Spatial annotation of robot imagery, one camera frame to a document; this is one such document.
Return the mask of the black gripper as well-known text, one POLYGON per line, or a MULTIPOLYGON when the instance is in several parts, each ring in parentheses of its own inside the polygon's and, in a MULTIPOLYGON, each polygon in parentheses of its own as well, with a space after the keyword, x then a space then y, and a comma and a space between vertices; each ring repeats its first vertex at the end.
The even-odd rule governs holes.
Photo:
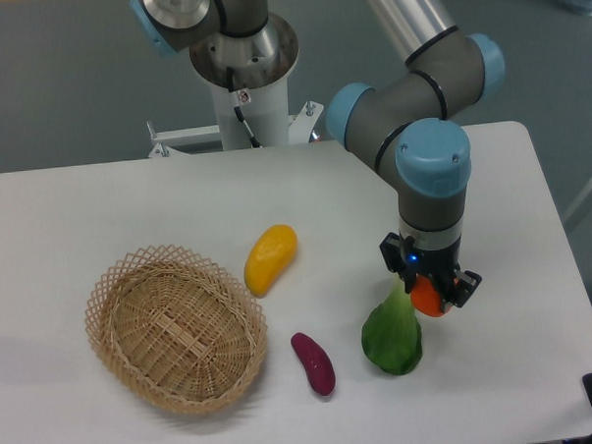
POLYGON ((459 270, 460 227, 430 232, 400 229, 389 233, 380 244, 385 265, 404 281, 410 294, 416 275, 436 278, 439 309, 463 307, 481 283, 481 276, 471 270, 459 270))

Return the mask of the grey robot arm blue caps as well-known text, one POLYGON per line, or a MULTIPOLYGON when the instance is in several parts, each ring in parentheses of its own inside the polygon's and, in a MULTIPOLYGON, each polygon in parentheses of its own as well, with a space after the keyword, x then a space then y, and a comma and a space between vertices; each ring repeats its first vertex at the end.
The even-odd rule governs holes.
MULTIPOLYGON (((480 276, 458 261, 470 144, 452 122, 497 92, 506 64, 486 35, 464 35, 440 0, 366 0, 407 72, 382 89, 351 83, 331 100, 326 126, 344 149, 397 191, 400 227, 381 244, 420 312, 461 307, 480 276)), ((298 41, 268 0, 131 0, 164 55, 187 51, 210 87, 227 150, 293 139, 286 79, 298 41)))

